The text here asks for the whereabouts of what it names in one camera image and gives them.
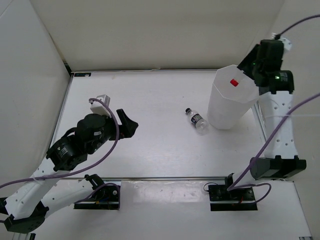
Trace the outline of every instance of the white container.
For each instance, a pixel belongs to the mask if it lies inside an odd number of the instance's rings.
[[[230,129],[258,98],[259,88],[236,65],[221,68],[216,72],[212,85],[208,122],[217,129]]]

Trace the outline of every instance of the wall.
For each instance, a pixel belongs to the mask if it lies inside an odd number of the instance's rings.
[[[2,184],[29,177],[44,157],[70,77],[28,0],[0,2],[0,33]],[[17,188],[1,189],[0,197]],[[12,236],[3,224],[0,236]]]
[[[272,28],[279,33],[294,22],[319,14],[320,1],[287,0]],[[294,76],[294,103],[320,92],[320,18],[306,21],[285,35],[292,42],[285,55],[282,69],[291,70]],[[298,109],[294,114],[320,114],[320,99]],[[294,140],[299,157],[307,160],[307,169],[294,176],[303,211],[314,239],[320,239],[320,124],[318,117],[295,117]]]
[[[73,71],[237,64],[284,0],[31,0]]]

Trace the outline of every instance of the black and white label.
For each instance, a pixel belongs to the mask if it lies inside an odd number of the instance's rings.
[[[197,122],[198,122],[199,120],[201,120],[201,119],[202,119],[202,116],[200,116],[200,114],[196,114],[196,115],[194,115],[194,116],[191,118],[191,122],[192,122],[194,125],[196,125]]]

